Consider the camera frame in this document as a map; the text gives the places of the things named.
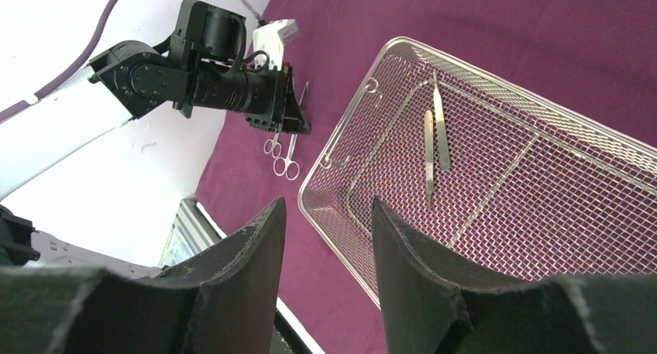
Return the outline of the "metal mesh instrument tray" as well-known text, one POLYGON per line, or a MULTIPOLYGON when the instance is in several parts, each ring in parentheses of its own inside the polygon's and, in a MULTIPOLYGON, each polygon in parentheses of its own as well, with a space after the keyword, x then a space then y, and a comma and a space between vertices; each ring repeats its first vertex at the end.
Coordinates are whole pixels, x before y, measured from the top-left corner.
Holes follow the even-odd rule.
POLYGON ((403 36, 377 54, 298 194, 301 213, 376 301, 374 198, 459 255, 520 279, 656 271, 654 147, 403 36), (446 172, 434 70, 452 164, 446 172))

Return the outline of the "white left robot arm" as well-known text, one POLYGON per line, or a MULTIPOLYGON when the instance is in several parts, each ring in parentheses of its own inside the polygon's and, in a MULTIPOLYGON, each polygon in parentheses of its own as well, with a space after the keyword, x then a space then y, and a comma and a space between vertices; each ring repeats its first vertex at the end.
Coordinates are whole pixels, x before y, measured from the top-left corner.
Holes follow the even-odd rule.
MULTIPOLYGON (((299 135, 311 133, 304 117, 308 83, 297 100, 293 66, 283 59, 289 34, 298 28, 293 19, 259 24, 253 51, 245 57, 246 17, 183 0, 174 31, 163 42, 115 44, 89 60, 88 81, 107 88, 129 113, 127 122, 172 102, 187 119, 194 107, 242 114, 251 128, 291 135, 293 145, 299 135)), ((2 205, 1 266, 104 266, 131 279, 162 270, 62 242, 2 205)))

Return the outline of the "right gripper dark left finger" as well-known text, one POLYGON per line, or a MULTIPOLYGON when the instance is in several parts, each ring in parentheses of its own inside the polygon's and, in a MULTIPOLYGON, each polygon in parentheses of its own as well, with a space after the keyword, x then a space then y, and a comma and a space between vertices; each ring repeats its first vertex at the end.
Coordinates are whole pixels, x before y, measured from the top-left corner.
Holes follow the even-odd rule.
POLYGON ((131 279, 104 266, 1 266, 1 351, 182 353, 194 292, 165 269, 131 279))

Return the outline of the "large steel ring scissors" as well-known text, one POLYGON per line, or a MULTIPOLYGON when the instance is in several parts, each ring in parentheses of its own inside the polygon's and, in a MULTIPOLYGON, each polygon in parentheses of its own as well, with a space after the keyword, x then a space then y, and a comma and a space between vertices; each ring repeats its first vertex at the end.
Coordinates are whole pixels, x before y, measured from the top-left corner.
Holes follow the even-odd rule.
POLYGON ((286 177, 288 180, 295 180, 299 176, 301 168, 298 162, 293 159, 297 139, 298 135, 293 134, 286 156, 282 156, 283 145, 280 142, 279 132, 275 132, 273 137, 267 139, 263 144, 263 152, 273 157, 273 172, 278 177, 286 177), (291 167, 296 167, 296 174, 292 177, 290 176, 291 167))

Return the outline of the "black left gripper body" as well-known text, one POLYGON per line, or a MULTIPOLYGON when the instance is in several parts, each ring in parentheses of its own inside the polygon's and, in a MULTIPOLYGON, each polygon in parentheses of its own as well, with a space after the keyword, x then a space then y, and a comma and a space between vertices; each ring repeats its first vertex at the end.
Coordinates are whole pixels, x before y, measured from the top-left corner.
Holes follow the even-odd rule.
POLYGON ((295 94, 294 68, 256 70, 246 54, 246 19, 200 0, 183 0, 170 38, 169 60, 188 74, 173 107, 186 118, 194 107, 244 115, 249 126, 266 132, 308 135, 304 96, 295 94))

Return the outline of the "magenta surgical wrap cloth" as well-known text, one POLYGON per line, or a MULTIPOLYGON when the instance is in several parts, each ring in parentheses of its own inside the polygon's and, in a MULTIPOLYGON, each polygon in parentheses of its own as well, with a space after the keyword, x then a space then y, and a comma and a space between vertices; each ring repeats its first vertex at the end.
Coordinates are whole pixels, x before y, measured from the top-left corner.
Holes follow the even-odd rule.
MULTIPOLYGON (((270 0, 295 19, 285 50, 308 91, 308 172, 382 46, 408 36, 649 145, 656 143, 656 0, 270 0)), ((228 114, 196 195, 225 233, 287 206, 279 296, 327 353, 384 353, 375 304, 302 215, 300 180, 273 173, 267 134, 228 114)))

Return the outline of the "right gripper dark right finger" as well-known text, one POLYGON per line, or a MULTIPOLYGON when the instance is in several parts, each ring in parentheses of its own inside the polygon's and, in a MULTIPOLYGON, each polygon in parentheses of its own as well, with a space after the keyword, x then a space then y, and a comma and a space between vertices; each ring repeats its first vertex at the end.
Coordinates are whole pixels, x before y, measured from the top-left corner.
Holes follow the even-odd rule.
POLYGON ((656 277, 530 282, 481 266, 375 198, 377 293, 390 353, 654 353, 656 277))

